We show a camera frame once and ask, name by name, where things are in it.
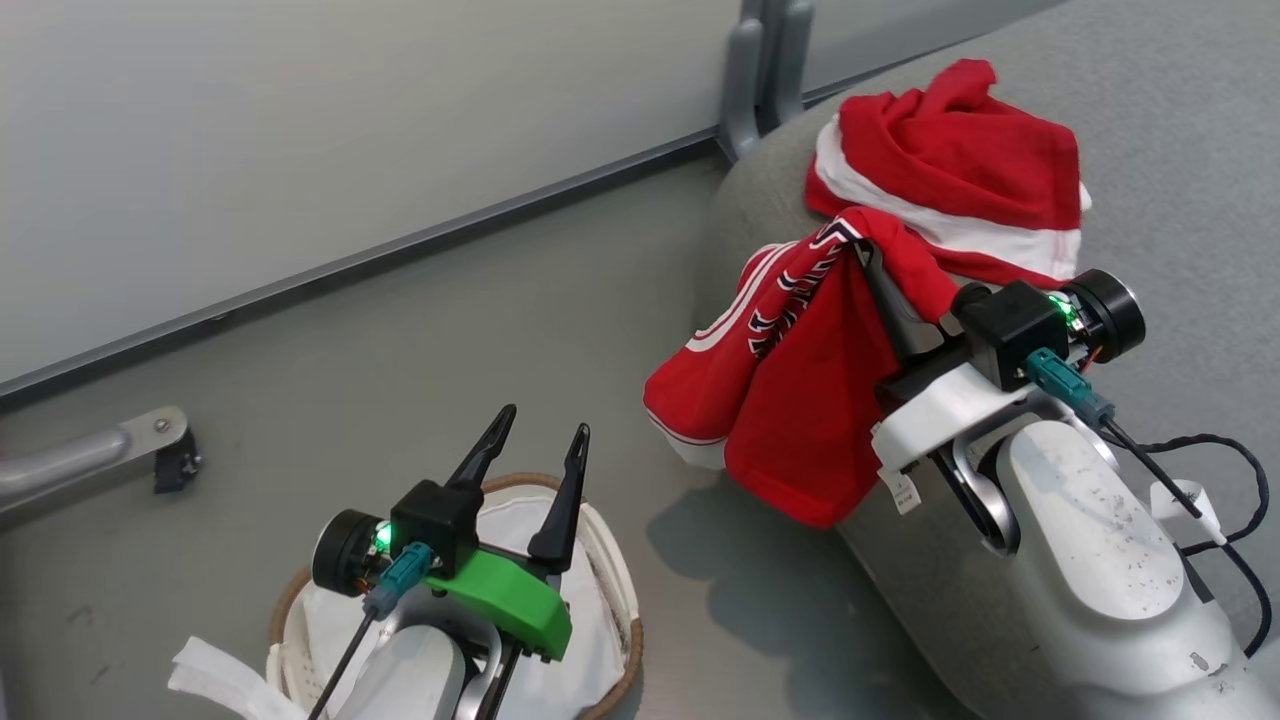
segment folded red clothing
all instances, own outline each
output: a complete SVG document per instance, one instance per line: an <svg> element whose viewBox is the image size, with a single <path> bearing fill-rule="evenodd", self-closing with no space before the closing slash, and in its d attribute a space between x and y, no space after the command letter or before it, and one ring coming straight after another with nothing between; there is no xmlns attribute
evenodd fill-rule
<svg viewBox="0 0 1280 720"><path fill-rule="evenodd" d="M874 487L874 387L899 366L845 252L858 238L929 322L956 292L945 270L1043 287L1074 274L1087 204L1075 138L992 99L993 82L989 64L961 60L924 92L841 105L805 188L835 220L760 249L728 310L645 384L649 416L687 461L823 528Z"/></svg>

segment gray fabric upholstery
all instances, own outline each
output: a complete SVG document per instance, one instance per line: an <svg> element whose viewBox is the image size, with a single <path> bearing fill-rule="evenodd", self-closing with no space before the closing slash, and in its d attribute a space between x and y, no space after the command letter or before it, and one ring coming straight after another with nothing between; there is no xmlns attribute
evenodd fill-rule
<svg viewBox="0 0 1280 720"><path fill-rule="evenodd" d="M1148 340L1096 374L1148 441L1216 432L1280 474L1280 5L1274 0L1073 0L878 76L852 92L923 87L959 58L986 58L996 95L1071 127L1093 199L1080 268L1123 278ZM726 179L698 270L699 320L732 296L742 263L820 218L803 202L818 129L840 99L771 135ZM1206 482L1229 529L1252 514L1248 466L1225 450L1166 457ZM1126 462L1140 497L1151 478ZM942 679L988 717L1062 717L1048 670L942 480L900 518L877 489L842 532ZM1240 543L1280 592L1280 519ZM1247 641L1258 609L1219 553L1194 561Z"/></svg>

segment gray floor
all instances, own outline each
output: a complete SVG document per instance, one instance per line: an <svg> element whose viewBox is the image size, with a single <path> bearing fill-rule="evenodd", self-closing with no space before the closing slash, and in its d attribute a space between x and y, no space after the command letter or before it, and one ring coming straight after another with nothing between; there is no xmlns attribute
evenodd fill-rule
<svg viewBox="0 0 1280 720"><path fill-rule="evenodd" d="M186 638L260 667L325 520L447 474L504 402L494 473L556 473L593 425L588 495L646 630L621 717L963 716L833 534L684 466L648 424L722 172L652 176L0 420L19 454L177 404L209 459L184 495L127 482L0 536L13 716L229 717L165 689Z"/></svg>

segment white panel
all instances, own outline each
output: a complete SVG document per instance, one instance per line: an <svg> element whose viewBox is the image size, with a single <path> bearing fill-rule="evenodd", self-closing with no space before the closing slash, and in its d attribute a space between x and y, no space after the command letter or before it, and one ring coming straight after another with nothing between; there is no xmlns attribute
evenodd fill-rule
<svg viewBox="0 0 1280 720"><path fill-rule="evenodd" d="M708 128L737 14L10 0L0 383Z"/></svg>
<svg viewBox="0 0 1280 720"><path fill-rule="evenodd" d="M804 90L937 50L1062 0L813 0Z"/></svg>

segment gray metal bracket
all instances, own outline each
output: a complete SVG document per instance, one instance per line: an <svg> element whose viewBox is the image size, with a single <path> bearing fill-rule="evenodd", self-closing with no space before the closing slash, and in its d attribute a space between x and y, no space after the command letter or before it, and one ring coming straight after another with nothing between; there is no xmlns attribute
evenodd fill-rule
<svg viewBox="0 0 1280 720"><path fill-rule="evenodd" d="M721 97L719 143L730 161L804 111L800 82L813 17L812 0L742 0Z"/></svg>
<svg viewBox="0 0 1280 720"><path fill-rule="evenodd" d="M154 455L155 492L175 492L200 473L204 457L187 415L161 407L56 447L0 459L0 512Z"/></svg>

